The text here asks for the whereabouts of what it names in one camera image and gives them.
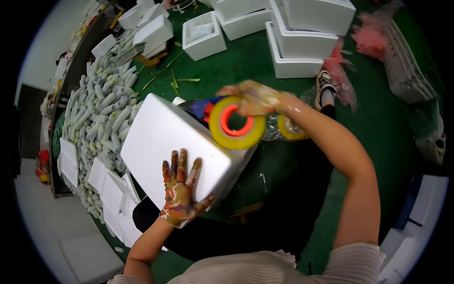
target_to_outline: beige sweater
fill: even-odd
[[[349,244],[331,251],[322,275],[306,276],[295,270],[295,257],[282,250],[233,254],[202,259],[168,284],[375,284],[384,259],[377,245]],[[107,283],[144,282],[119,274]]]

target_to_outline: work glove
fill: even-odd
[[[160,216],[177,228],[184,227],[184,225],[196,218],[210,206],[214,199],[213,195],[198,203],[192,199],[192,190],[200,175],[202,159],[197,158],[194,161],[192,170],[188,178],[186,178],[187,156],[186,149],[181,149],[180,159],[178,159],[178,152],[172,151],[172,166],[170,169],[167,161],[163,161],[166,204],[161,210]]]
[[[216,93],[216,96],[228,95],[237,95],[243,99],[238,109],[238,114],[242,116],[270,115],[276,112],[281,114],[285,108],[282,106],[283,100],[293,96],[252,80],[224,86]]]

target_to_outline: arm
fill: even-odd
[[[348,181],[334,248],[378,243],[380,197],[375,169],[358,139],[340,123],[304,104],[292,94],[247,80],[223,87],[217,95],[243,98],[241,115],[280,113],[294,121],[325,153]]]
[[[293,95],[277,111],[294,121],[348,181],[334,248],[364,242],[378,244],[380,197],[374,165],[358,139],[335,120]]]
[[[187,156],[186,149],[181,149],[178,160],[177,151],[173,151],[170,168],[167,161],[163,161],[166,204],[153,225],[137,239],[129,251],[124,275],[130,275],[152,284],[153,275],[150,266],[158,257],[167,237],[175,227],[183,227],[213,201],[214,196],[212,195],[198,203],[192,199],[192,190],[198,179],[202,160],[198,158],[194,161],[191,173],[186,177]]]
[[[143,233],[129,251],[124,275],[131,275],[147,283],[153,283],[151,264],[156,260],[164,241],[175,227],[158,217],[148,230]]]

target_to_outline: shoe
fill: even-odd
[[[321,94],[326,89],[329,88],[333,93],[333,100],[336,98],[336,88],[332,85],[330,73],[326,70],[321,70],[316,79],[316,95],[315,95],[315,109],[320,111],[322,109],[321,105]]]

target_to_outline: orange tape core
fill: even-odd
[[[232,114],[234,112],[236,112],[237,109],[238,109],[238,105],[230,105],[230,106],[226,107],[221,114],[221,118],[220,118],[221,129],[229,136],[246,135],[252,129],[252,125],[254,124],[254,119],[252,118],[252,116],[248,116],[246,123],[244,124],[244,126],[241,129],[231,130],[228,127],[228,121],[229,121],[230,117],[232,116]]]

